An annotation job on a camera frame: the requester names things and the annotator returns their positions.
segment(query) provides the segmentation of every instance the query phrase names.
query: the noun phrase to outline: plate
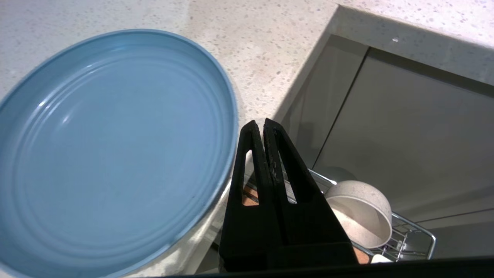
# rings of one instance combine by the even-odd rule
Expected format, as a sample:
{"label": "plate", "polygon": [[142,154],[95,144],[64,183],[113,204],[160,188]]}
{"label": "plate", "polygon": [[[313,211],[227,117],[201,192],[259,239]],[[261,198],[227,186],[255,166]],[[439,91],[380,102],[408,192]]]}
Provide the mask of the plate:
{"label": "plate", "polygon": [[0,104],[0,267],[95,278],[150,262],[224,189],[237,124],[225,72],[179,35],[58,53]]}

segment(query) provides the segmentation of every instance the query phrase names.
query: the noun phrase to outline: plate rim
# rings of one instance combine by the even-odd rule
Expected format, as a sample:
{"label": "plate rim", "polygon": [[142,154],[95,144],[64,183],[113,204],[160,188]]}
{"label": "plate rim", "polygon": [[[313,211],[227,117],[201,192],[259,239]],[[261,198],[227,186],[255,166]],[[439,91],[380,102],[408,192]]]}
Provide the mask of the plate rim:
{"label": "plate rim", "polygon": [[[199,223],[204,216],[210,211],[210,209],[214,206],[214,204],[220,199],[221,195],[220,194],[222,191],[225,190],[227,187],[228,183],[228,176],[231,174],[232,169],[233,169],[233,160],[234,160],[234,155],[235,155],[235,150],[237,149],[237,143],[238,143],[238,128],[239,128],[239,115],[238,115],[238,108],[237,108],[237,97],[235,95],[235,90],[233,89],[233,86],[231,84],[230,79],[228,78],[228,75],[226,74],[225,70],[221,66],[221,64],[218,62],[218,60],[209,52],[207,51],[204,47],[202,47],[200,44],[194,42],[193,40],[184,37],[182,35],[172,33],[169,31],[165,30],[159,30],[159,29],[146,29],[146,28],[139,28],[139,29],[123,29],[123,30],[116,30],[116,31],[111,31],[103,34],[99,34],[96,36],[89,37],[87,39],[84,39],[78,43],[75,43],[67,48],[62,49],[61,51],[53,54],[46,60],[44,60],[42,63],[37,65],[34,69],[32,69],[30,72],[28,72],[20,81],[16,83],[12,87],[12,89],[3,97],[3,99],[0,99],[0,111],[4,109],[6,105],[8,105],[8,101],[12,98],[12,96],[16,93],[16,91],[23,86],[30,78],[32,78],[35,74],[37,74],[39,71],[41,71],[46,65],[51,63],[52,61],[60,58],[62,55],[79,48],[89,42],[92,42],[94,40],[100,39],[100,38],[106,38],[106,37],[111,37],[115,35],[124,35],[124,34],[131,34],[131,33],[151,33],[155,35],[161,35],[161,36],[167,36],[167,37],[172,37],[176,40],[182,41],[186,44],[189,44],[193,48],[199,50],[202,54],[204,54],[211,62],[213,62],[214,66],[216,69],[219,71],[221,74],[225,85],[227,86],[227,91],[231,97],[231,106],[232,106],[232,112],[233,112],[233,134],[230,140],[230,148],[227,153],[227,165],[225,165],[223,171],[221,172],[221,176],[219,179],[218,184],[216,185],[216,188],[214,190],[214,193],[211,195],[211,197],[207,200],[206,206],[201,209],[198,215],[195,216],[195,218],[181,231],[176,235],[176,238],[171,241],[170,244],[167,244],[158,251],[152,253],[145,259],[128,266],[124,269],[121,269],[119,271],[113,272],[109,275],[102,276],[100,278],[117,278],[121,277],[127,274],[130,274],[143,266],[149,264],[153,260],[157,259],[160,255],[164,254],[168,250],[172,249],[175,244],[180,241],[185,234],[187,234],[197,223]],[[35,278],[32,276],[28,276],[18,270],[15,270],[5,263],[0,260],[0,271],[4,271],[8,275],[11,275],[13,277],[19,277],[19,278]]]}

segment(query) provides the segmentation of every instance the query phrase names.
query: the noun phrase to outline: wire rack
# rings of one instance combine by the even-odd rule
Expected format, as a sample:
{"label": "wire rack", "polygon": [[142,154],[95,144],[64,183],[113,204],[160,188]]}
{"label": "wire rack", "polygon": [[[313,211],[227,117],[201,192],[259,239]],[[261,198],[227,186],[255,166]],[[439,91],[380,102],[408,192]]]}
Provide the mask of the wire rack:
{"label": "wire rack", "polygon": [[[309,171],[323,194],[326,193],[331,185],[336,184],[335,181],[332,181],[311,169],[309,169]],[[284,175],[288,200],[295,203],[295,196],[291,190],[286,173],[284,173]],[[364,248],[356,242],[352,242],[353,245],[370,256],[379,254],[393,262],[430,260],[436,247],[436,237],[428,230],[397,213],[393,212],[392,216],[391,226],[393,228],[393,233],[385,245],[373,249]]]}

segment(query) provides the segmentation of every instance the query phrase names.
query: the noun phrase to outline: beige bowl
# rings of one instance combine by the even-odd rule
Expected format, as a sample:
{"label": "beige bowl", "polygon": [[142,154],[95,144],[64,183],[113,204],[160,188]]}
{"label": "beige bowl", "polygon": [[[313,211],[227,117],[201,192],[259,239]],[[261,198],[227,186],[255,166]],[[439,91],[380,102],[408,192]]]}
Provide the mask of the beige bowl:
{"label": "beige bowl", "polygon": [[359,181],[343,181],[331,186],[325,197],[352,241],[365,248],[375,248],[391,238],[391,206],[375,187]]}

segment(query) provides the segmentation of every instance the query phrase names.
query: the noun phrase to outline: white quartz countertop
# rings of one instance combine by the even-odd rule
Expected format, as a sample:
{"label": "white quartz countertop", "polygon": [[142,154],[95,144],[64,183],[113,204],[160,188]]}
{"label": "white quartz countertop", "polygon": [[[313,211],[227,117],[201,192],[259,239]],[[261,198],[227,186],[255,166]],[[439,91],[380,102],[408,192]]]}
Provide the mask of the white quartz countertop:
{"label": "white quartz countertop", "polygon": [[152,28],[210,51],[234,86],[239,125],[262,125],[284,116],[329,34],[494,85],[493,14],[491,0],[0,0],[0,99],[72,44]]}

